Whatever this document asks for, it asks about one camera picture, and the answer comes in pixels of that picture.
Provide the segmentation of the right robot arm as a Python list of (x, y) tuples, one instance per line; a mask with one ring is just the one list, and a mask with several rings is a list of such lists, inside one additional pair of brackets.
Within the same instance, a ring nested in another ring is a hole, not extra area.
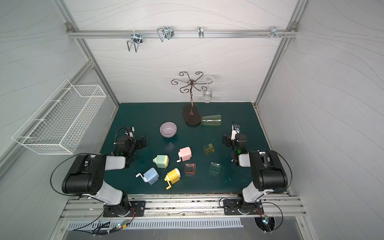
[(233, 122), (231, 135), (223, 135), (223, 144), (232, 148), (232, 162), (251, 169), (251, 182), (235, 200), (222, 199), (225, 215), (265, 216), (262, 198), (285, 191), (291, 182), (281, 163), (281, 155), (273, 150), (248, 151), (247, 136)]

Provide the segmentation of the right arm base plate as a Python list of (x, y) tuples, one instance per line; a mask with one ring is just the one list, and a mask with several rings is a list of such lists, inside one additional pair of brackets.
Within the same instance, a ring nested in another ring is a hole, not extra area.
[(239, 203), (235, 199), (223, 199), (221, 202), (226, 216), (264, 215), (263, 206), (261, 204)]

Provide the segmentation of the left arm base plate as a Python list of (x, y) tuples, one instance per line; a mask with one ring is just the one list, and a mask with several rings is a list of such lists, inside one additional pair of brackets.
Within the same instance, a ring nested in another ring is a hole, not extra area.
[(146, 201), (130, 201), (130, 205), (123, 209), (121, 206), (106, 206), (103, 213), (104, 218), (125, 218), (132, 217), (143, 217), (146, 207)]

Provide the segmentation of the pink pencil sharpener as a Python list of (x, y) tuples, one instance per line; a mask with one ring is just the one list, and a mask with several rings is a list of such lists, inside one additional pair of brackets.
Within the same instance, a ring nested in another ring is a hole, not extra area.
[(190, 147), (185, 147), (179, 150), (178, 152), (179, 159), (177, 160), (177, 163), (185, 162), (191, 159), (192, 157), (192, 151)]

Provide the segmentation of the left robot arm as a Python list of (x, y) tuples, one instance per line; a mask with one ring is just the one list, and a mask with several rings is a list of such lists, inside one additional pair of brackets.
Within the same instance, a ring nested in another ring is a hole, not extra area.
[[(125, 134), (115, 136), (115, 151), (111, 154), (76, 154), (58, 164), (50, 176), (50, 187), (62, 196), (90, 197), (104, 204), (105, 212), (114, 216), (125, 217), (132, 214), (134, 207), (128, 195), (118, 190), (105, 181), (105, 172), (127, 169), (134, 161), (136, 150), (147, 146), (146, 136), (137, 138), (135, 128), (121, 127)], [(74, 158), (70, 169), (63, 179), (61, 192), (53, 186), (54, 172), (65, 162)]]

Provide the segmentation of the yellow pencil sharpener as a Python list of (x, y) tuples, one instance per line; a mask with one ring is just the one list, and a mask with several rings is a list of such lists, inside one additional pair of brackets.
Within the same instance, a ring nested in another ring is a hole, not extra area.
[(168, 183), (166, 189), (169, 190), (172, 187), (172, 184), (175, 184), (180, 179), (181, 173), (178, 168), (175, 168), (172, 171), (168, 172), (164, 178), (164, 181)]

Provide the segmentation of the red clear tray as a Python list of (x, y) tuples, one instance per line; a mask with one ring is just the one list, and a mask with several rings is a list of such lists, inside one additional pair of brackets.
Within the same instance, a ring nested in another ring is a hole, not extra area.
[(196, 164), (185, 164), (185, 174), (194, 175), (196, 173)]

